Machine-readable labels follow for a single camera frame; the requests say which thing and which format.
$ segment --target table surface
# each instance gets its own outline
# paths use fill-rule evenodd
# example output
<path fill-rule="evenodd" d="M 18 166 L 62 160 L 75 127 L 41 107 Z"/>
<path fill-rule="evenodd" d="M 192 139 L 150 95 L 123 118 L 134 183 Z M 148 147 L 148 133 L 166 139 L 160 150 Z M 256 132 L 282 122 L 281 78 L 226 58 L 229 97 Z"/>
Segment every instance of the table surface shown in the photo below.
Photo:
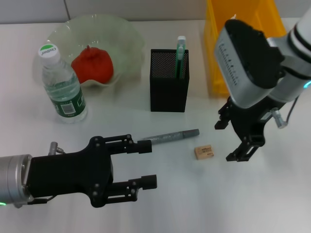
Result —
<path fill-rule="evenodd" d="M 296 19 L 287 19 L 290 28 Z M 112 156 L 116 182 L 157 175 L 158 188 L 140 191 L 137 202 L 95 209 L 84 194 L 56 197 L 46 205 L 0 208 L 8 233 L 304 233 L 311 231 L 311 91 L 298 100 L 289 126 L 265 127 L 266 145 L 249 162 L 226 162 L 240 141 L 231 125 L 214 130 L 225 99 L 207 88 L 204 21 L 133 22 L 146 41 L 141 78 L 114 87 L 83 89 L 87 118 L 64 124 L 43 87 L 36 51 L 60 24 L 0 25 L 1 156 L 47 155 L 51 141 L 66 152 L 83 149 L 91 137 L 130 133 L 142 137 L 200 129 L 200 136 L 153 146 L 149 154 Z M 185 113 L 152 113 L 150 49 L 175 48 L 185 35 L 190 84 Z M 287 114 L 291 104 L 282 108 Z M 197 161 L 194 148 L 211 144 L 215 156 Z"/>

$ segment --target white wall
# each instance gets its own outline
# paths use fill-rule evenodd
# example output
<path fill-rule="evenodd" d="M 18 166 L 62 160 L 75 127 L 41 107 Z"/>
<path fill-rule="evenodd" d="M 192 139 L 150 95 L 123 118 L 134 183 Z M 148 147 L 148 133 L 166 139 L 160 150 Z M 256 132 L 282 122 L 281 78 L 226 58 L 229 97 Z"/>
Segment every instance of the white wall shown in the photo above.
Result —
<path fill-rule="evenodd" d="M 281 17 L 301 17 L 311 0 L 275 0 Z M 128 20 L 205 19 L 206 0 L 66 0 L 71 18 L 93 13 Z M 0 0 L 0 23 L 64 22 L 64 0 Z"/>

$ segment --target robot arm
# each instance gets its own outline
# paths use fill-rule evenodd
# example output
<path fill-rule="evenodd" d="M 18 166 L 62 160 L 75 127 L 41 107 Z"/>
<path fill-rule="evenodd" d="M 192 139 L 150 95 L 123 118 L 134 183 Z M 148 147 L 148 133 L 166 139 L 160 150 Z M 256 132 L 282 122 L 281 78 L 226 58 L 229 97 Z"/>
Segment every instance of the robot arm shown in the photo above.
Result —
<path fill-rule="evenodd" d="M 156 175 L 113 183 L 112 154 L 152 152 L 151 141 L 134 143 L 131 135 L 91 138 L 82 151 L 64 154 L 52 142 L 49 156 L 0 158 L 0 201 L 21 207 L 41 204 L 40 197 L 84 193 L 93 207 L 136 201 L 138 190 L 157 188 Z"/>
<path fill-rule="evenodd" d="M 279 109 L 311 83 L 310 22 L 311 9 L 287 35 L 268 39 L 242 21 L 225 23 L 215 56 L 230 97 L 215 129 L 231 121 L 242 141 L 227 161 L 248 161 L 265 144 L 263 129 L 271 117 L 279 129 L 287 125 Z"/>

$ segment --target green pen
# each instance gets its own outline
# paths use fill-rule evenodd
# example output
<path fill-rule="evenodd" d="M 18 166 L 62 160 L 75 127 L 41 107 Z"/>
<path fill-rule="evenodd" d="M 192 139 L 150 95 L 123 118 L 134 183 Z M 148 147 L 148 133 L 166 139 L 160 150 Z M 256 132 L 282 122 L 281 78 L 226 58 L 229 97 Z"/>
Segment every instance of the green pen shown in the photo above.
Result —
<path fill-rule="evenodd" d="M 182 79 L 183 77 L 183 65 L 184 65 L 184 55 L 186 49 L 186 37 L 179 36 L 177 49 L 176 49 L 176 62 L 175 62 L 175 78 Z"/>

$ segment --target eraser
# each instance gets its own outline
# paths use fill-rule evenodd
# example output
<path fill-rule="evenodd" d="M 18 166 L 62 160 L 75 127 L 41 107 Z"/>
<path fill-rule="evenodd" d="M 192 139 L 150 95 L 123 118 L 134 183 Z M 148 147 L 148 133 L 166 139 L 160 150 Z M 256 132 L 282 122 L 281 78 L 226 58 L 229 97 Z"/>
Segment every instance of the eraser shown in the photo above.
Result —
<path fill-rule="evenodd" d="M 196 159 L 208 159 L 214 156 L 214 151 L 211 145 L 194 148 Z"/>

